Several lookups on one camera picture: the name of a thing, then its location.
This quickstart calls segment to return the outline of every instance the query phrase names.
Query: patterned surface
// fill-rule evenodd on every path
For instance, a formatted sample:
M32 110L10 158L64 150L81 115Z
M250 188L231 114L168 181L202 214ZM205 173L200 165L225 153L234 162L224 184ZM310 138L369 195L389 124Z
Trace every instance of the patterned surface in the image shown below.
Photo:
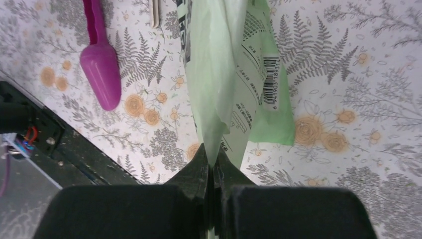
M198 148L176 5L104 1L122 75L104 112L81 72L88 43L80 0L0 6L0 71L144 183L163 183ZM269 0L289 76L296 143L249 143L242 170L266 185L347 187L380 238L422 235L422 1Z

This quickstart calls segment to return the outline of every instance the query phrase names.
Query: black frame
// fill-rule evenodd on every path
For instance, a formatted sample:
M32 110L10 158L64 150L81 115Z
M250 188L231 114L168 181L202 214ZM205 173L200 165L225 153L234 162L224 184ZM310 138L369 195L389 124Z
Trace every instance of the black frame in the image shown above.
M62 126L63 134L50 155L35 148L31 156L31 160L60 186L140 184L50 109L38 106L10 83L0 81L0 96L5 94L11 95L14 103L27 102L35 111L43 112Z

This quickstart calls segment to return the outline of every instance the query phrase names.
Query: pink scoop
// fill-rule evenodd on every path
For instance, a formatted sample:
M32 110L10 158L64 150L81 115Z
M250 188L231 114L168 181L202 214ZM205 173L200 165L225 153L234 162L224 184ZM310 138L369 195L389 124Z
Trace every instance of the pink scoop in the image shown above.
M81 53L81 66L101 107L112 111L121 97L117 55L107 40L100 0L84 0L84 7L90 44Z

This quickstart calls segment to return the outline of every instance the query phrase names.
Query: green plastic bag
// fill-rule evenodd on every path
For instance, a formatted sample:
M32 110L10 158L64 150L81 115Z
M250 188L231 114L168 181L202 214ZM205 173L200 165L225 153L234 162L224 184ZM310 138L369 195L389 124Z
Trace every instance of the green plastic bag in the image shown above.
M189 96L211 166L240 168L248 140L292 145L286 71L265 0L178 0Z

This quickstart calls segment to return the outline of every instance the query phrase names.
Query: cable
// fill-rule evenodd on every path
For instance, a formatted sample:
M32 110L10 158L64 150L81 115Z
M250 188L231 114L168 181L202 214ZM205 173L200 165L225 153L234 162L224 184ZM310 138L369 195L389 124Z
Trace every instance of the cable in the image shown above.
M32 137L32 139L28 142L29 146L32 146L32 143L34 143L35 139L37 139L38 137L38 130L35 126L32 127L32 131L34 131L34 136Z
M28 143L26 143L26 141L29 139L29 137L31 136L31 130L33 131L33 136L31 138L31 140L29 140ZM27 144L28 146L32 147L32 143L34 143L34 141L37 139L38 137L38 130L35 126L28 128L28 131L26 132L26 136L25 141L23 142L24 144Z
M9 153L7 152L7 144L4 147L4 155L2 155L1 158L4 158L6 160L6 169L5 169L5 174L4 174L4 181L0 188L0 198L6 192L6 188L9 183L9 178L10 178L10 156L9 156Z

